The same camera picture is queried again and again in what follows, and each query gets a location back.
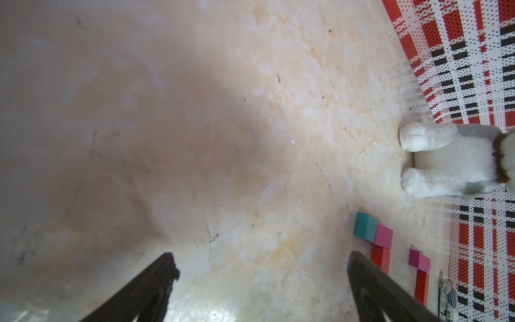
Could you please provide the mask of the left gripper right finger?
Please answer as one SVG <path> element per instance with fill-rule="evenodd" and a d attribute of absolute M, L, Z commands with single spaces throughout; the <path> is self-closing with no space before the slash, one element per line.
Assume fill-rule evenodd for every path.
<path fill-rule="evenodd" d="M 353 251 L 347 275 L 360 321 L 438 322 L 438 318 L 361 252 Z"/>

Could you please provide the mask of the magenta rectangular block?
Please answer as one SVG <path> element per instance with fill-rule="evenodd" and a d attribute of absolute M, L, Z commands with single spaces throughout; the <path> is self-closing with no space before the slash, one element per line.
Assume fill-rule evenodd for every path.
<path fill-rule="evenodd" d="M 417 269 L 426 273 L 431 271 L 431 259 L 423 253 L 419 254 Z"/>

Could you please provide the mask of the magenta block group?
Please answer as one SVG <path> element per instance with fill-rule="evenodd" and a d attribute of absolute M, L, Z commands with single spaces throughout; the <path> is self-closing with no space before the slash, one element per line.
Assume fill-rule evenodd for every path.
<path fill-rule="evenodd" d="M 376 226 L 374 245 L 390 250 L 392 248 L 393 235 L 393 229 L 386 227 L 385 225 L 378 224 Z"/>

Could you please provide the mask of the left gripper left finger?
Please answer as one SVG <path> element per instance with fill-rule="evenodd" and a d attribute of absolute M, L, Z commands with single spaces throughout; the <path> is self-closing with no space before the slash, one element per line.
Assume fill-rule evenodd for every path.
<path fill-rule="evenodd" d="M 174 256 L 166 252 L 83 321 L 163 321 L 179 278 Z"/>

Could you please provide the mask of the orange red block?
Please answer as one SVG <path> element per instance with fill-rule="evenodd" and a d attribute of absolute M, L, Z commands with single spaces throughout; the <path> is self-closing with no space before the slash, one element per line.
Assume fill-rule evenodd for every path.
<path fill-rule="evenodd" d="M 390 270 L 391 249 L 372 245 L 370 260 L 386 275 Z"/>

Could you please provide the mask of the teal cube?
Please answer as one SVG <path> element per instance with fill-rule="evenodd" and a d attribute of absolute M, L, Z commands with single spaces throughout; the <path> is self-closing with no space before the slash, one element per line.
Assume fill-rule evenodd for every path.
<path fill-rule="evenodd" d="M 376 240 L 377 226 L 378 220 L 375 217 L 367 213 L 358 212 L 355 221 L 354 236 L 374 243 Z"/>

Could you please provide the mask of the red rectangular block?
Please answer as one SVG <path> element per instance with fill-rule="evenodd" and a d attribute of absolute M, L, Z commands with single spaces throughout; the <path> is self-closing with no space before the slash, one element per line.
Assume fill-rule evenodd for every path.
<path fill-rule="evenodd" d="M 422 305 L 427 306 L 429 298 L 430 274 L 423 270 L 417 270 L 417 281 L 414 298 Z"/>

